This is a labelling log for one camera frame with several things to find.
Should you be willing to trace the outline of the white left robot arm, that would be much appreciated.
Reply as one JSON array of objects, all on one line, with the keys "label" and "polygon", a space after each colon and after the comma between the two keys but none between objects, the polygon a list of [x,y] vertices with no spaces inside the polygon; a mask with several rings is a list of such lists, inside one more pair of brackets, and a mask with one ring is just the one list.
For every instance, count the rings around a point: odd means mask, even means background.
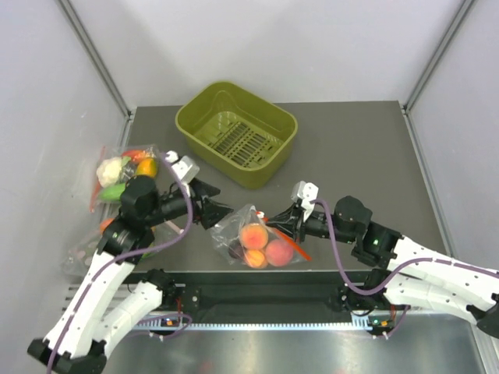
[{"label": "white left robot arm", "polygon": [[212,198],[219,189],[194,178],[174,192],[160,194],[146,175],[131,178],[120,196],[119,213],[104,229],[90,268],[55,326],[32,340],[27,353],[49,373],[101,373],[118,343],[156,308],[168,309],[177,298],[173,279],[163,270],[146,273],[132,293],[113,310],[111,300],[123,281],[153,246],[154,227],[181,216],[188,224],[212,228],[232,212]]}]

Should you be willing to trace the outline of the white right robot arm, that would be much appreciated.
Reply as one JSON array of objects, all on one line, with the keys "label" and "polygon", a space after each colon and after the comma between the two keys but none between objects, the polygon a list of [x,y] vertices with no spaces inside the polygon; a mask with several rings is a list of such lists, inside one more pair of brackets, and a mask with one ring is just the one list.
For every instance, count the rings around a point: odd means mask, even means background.
[{"label": "white right robot arm", "polygon": [[498,336],[498,272],[462,262],[428,249],[406,235],[372,220],[357,198],[346,196],[330,210],[322,199],[297,199],[284,212],[266,220],[296,243],[308,236],[353,246],[352,256],[372,267],[362,287],[346,272],[345,286],[379,309],[403,305],[434,310],[470,322],[491,337]]}]

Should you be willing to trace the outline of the pink fake peach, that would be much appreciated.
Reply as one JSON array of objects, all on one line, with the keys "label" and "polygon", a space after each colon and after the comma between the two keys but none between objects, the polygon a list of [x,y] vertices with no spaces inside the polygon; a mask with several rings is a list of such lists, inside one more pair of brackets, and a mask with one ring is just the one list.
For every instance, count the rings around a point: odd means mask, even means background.
[{"label": "pink fake peach", "polygon": [[267,244],[265,256],[268,263],[272,266],[286,266],[293,259],[294,249],[287,242],[275,239]]}]

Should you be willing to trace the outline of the clear zip bag orange seal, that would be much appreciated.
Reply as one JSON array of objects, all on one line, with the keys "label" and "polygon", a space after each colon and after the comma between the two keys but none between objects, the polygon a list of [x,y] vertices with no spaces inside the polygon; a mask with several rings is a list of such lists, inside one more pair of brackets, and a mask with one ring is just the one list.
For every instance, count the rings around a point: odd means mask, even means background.
[{"label": "clear zip bag orange seal", "polygon": [[231,242],[235,240],[239,240],[239,232],[241,228],[247,224],[262,224],[265,226],[265,228],[268,231],[268,243],[271,242],[272,240],[275,239],[281,239],[288,244],[290,244],[291,247],[294,249],[294,256],[292,261],[286,265],[286,266],[281,266],[281,267],[276,267],[272,266],[271,264],[268,263],[267,267],[264,269],[254,269],[254,270],[265,270],[265,269],[277,269],[277,268],[284,268],[287,267],[293,263],[302,263],[302,262],[308,262],[311,260],[311,256],[305,252],[297,243],[295,243],[293,240],[291,240],[288,236],[283,235],[280,231],[269,228],[267,226],[267,223],[265,222],[265,214],[264,212],[257,210],[255,206],[253,205],[245,205],[242,207],[240,210],[228,215],[225,217],[222,221],[217,223],[212,229],[210,229],[212,241],[213,241],[213,246],[218,253],[221,254],[221,256],[224,256],[226,260],[229,262],[231,265],[244,265],[249,267],[244,259],[232,259],[229,254],[228,254],[228,246]]}]

